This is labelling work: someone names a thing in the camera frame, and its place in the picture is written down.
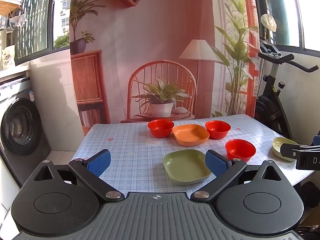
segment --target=table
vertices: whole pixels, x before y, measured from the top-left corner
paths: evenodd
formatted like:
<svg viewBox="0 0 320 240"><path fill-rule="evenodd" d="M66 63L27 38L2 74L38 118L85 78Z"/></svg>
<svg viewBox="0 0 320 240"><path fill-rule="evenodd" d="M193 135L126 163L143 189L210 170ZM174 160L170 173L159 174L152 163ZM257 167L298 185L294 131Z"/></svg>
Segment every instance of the table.
<svg viewBox="0 0 320 240"><path fill-rule="evenodd" d="M231 139L244 139L257 149L248 162L261 165L264 160L273 160L279 166L292 185L300 182L312 171L295 169L295 162L288 162L275 156L272 141L279 134L253 118L241 114L217 118L175 121L175 126L195 123L204 126L209 120L223 120L231 125L228 135L222 140L209 139L205 144L184 147L177 143L173 134L167 138L155 138L150 134L146 122L123 124L95 124L85 136L73 159L87 159L102 149L111 152L111 164L100 176L102 180L127 195L130 191L138 192L187 192L190 196L215 176L203 182L179 186L169 179L162 164L162 158L174 151L196 149L204 154L209 149L226 156L225 143Z"/></svg>

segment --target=plant pot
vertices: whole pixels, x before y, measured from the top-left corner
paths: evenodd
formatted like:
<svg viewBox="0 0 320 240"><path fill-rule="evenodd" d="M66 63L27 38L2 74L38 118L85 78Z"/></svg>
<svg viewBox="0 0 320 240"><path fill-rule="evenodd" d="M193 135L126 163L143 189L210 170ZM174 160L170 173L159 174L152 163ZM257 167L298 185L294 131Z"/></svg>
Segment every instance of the plant pot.
<svg viewBox="0 0 320 240"><path fill-rule="evenodd" d="M150 104L151 115L153 117L169 117L171 115L171 110L173 103L167 104Z"/></svg>
<svg viewBox="0 0 320 240"><path fill-rule="evenodd" d="M74 55L84 52L86 45L87 43L84 38L70 42L70 54Z"/></svg>

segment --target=printed backdrop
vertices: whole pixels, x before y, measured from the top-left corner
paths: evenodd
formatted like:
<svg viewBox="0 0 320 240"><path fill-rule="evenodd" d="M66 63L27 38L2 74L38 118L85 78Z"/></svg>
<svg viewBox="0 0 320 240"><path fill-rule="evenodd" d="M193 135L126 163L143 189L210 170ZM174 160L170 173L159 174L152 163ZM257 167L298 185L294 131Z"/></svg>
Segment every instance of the printed backdrop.
<svg viewBox="0 0 320 240"><path fill-rule="evenodd" d="M253 116L257 26L255 0L71 0L84 133L95 123L148 122L164 103L171 120Z"/></svg>

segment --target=orange square dish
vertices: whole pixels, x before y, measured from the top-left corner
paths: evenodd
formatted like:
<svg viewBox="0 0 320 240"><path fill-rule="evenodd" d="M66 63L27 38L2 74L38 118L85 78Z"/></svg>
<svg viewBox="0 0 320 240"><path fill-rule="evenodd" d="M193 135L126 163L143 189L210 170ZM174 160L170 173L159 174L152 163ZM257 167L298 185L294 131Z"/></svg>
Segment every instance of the orange square dish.
<svg viewBox="0 0 320 240"><path fill-rule="evenodd" d="M209 139L209 132L198 124L179 125L172 129L177 142L183 146L195 146L205 143Z"/></svg>

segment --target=purple plant pot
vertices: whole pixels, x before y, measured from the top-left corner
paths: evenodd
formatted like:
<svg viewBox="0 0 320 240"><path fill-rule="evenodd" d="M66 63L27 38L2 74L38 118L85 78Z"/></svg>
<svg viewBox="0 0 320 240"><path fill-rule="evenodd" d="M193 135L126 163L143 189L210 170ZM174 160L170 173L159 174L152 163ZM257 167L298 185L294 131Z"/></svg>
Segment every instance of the purple plant pot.
<svg viewBox="0 0 320 240"><path fill-rule="evenodd" d="M70 54L74 55L84 52L86 45L87 43L84 38L70 42Z"/></svg>

